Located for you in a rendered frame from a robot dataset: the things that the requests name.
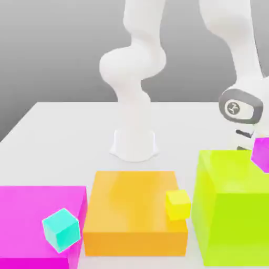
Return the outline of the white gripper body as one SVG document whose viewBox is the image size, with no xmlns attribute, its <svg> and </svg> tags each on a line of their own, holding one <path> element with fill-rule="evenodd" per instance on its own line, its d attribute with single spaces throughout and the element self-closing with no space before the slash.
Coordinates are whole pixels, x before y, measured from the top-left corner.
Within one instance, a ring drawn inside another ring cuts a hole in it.
<svg viewBox="0 0 269 269">
<path fill-rule="evenodd" d="M 235 133 L 237 148 L 252 150 L 256 138 L 269 137 L 269 126 L 238 124 Z"/>
</svg>

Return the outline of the small magenta cube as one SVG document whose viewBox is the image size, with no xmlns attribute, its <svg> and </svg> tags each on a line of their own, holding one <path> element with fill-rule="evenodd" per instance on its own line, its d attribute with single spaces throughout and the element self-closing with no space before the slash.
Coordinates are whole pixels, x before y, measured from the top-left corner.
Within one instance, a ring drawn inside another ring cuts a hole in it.
<svg viewBox="0 0 269 269">
<path fill-rule="evenodd" d="M 269 137 L 255 139 L 251 160 L 264 173 L 269 173 Z"/>
</svg>

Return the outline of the small yellow cube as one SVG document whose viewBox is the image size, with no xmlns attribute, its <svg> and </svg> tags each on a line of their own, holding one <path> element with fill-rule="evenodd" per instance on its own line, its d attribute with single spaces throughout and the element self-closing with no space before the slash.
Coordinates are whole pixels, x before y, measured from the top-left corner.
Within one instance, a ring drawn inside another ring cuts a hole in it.
<svg viewBox="0 0 269 269">
<path fill-rule="evenodd" d="M 188 219 L 191 214 L 191 200 L 186 190 L 167 191 L 165 210 L 170 221 Z"/>
</svg>

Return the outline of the small cyan cube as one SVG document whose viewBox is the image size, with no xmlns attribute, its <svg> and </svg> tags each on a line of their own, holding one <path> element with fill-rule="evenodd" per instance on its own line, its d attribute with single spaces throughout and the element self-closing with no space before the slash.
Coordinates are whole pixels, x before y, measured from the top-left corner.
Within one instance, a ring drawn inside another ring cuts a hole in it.
<svg viewBox="0 0 269 269">
<path fill-rule="evenodd" d="M 62 208 L 42 220 L 45 239 L 57 253 L 70 248 L 81 239 L 78 219 Z"/>
</svg>

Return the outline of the large lime green box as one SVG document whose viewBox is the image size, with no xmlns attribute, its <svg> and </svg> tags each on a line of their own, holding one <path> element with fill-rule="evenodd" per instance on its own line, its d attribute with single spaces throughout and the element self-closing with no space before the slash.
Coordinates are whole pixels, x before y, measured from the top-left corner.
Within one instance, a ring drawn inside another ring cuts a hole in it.
<svg viewBox="0 0 269 269">
<path fill-rule="evenodd" d="M 251 155 L 199 152 L 192 222 L 206 266 L 269 267 L 269 174 Z"/>
</svg>

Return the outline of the large orange box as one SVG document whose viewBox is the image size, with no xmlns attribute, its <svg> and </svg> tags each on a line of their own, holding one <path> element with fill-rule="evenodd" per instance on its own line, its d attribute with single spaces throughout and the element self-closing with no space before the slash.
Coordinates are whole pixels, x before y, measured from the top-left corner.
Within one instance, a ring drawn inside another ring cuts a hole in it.
<svg viewBox="0 0 269 269">
<path fill-rule="evenodd" d="M 86 256 L 185 256 L 185 220 L 170 221 L 170 171 L 98 171 L 83 229 Z"/>
</svg>

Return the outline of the large magenta box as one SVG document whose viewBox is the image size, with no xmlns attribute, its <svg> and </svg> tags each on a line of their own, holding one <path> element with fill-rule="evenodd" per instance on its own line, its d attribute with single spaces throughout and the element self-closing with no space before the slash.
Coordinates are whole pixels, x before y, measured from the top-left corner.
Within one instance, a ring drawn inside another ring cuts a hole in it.
<svg viewBox="0 0 269 269">
<path fill-rule="evenodd" d="M 0 269 L 78 269 L 82 241 L 57 253 L 42 220 L 67 209 L 83 229 L 85 186 L 0 186 Z"/>
</svg>

